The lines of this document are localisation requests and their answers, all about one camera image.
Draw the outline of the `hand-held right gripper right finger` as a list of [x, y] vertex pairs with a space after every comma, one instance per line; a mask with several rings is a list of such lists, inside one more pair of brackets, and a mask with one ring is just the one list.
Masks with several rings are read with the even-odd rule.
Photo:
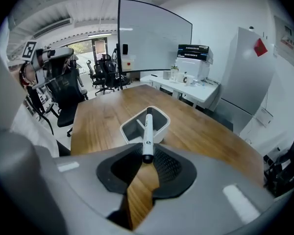
[[156, 200], [138, 235], [262, 235], [290, 200], [275, 198], [229, 164], [196, 152], [163, 146], [195, 166], [193, 184], [179, 197]]

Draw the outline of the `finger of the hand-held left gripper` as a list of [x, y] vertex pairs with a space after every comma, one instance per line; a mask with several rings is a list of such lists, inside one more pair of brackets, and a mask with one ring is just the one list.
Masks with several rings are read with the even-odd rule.
[[47, 84], [55, 81], [57, 78], [59, 78], [61, 76], [62, 75], [59, 75], [59, 76], [56, 76], [56, 77], [53, 77], [53, 78], [48, 78], [48, 77], [44, 77], [44, 76], [35, 75], [36, 82], [32, 86], [32, 89], [38, 89], [38, 88], [41, 88], [43, 86], [46, 86]]
[[70, 47], [60, 47], [48, 50], [48, 58], [67, 58], [74, 54], [74, 50]]

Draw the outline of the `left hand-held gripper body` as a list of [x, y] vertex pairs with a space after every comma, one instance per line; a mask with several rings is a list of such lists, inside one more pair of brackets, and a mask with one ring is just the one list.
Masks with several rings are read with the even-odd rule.
[[43, 68], [44, 62], [54, 56], [54, 49], [39, 48], [37, 41], [27, 41], [22, 51], [22, 60], [30, 63], [34, 71]]

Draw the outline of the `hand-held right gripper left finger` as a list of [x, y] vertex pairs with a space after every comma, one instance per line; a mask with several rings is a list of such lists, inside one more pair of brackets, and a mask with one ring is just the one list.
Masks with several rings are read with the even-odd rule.
[[68, 235], [131, 235], [126, 189], [142, 164], [141, 144], [53, 159], [55, 200]]

